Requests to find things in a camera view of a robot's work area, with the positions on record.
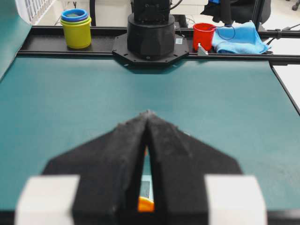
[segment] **black chair leg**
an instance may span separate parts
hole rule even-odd
[[[298,7],[299,7],[299,4],[300,4],[300,0],[298,0],[296,2],[296,4],[292,6],[292,10],[296,11],[298,9]]]

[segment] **green table mat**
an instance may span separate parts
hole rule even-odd
[[[300,117],[268,62],[17,57],[0,83],[0,210],[47,160],[147,109],[235,157],[269,210],[300,207]]]

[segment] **chair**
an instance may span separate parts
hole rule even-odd
[[[300,5],[300,0],[297,0],[295,5],[292,6],[292,10],[297,11],[299,5]]]
[[[230,11],[231,19],[237,23],[246,23],[252,19],[252,14],[254,10],[255,0],[230,0]],[[228,21],[224,21],[221,16],[221,5],[213,2],[209,2],[205,6],[204,11],[201,13],[203,15],[213,16],[213,21],[218,23],[222,21],[228,24]],[[265,23],[271,15],[271,0],[265,0],[261,23]]]

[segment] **red bucket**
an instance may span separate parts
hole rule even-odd
[[[214,37],[214,32],[216,27],[209,23],[197,23],[193,26],[194,37],[193,37],[193,47],[198,51],[198,44],[206,50],[211,49],[212,38]]]

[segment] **blue towel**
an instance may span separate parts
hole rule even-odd
[[[235,36],[232,27],[216,29],[212,46],[217,53],[261,54],[270,48],[261,41],[252,22],[246,22],[236,27]]]

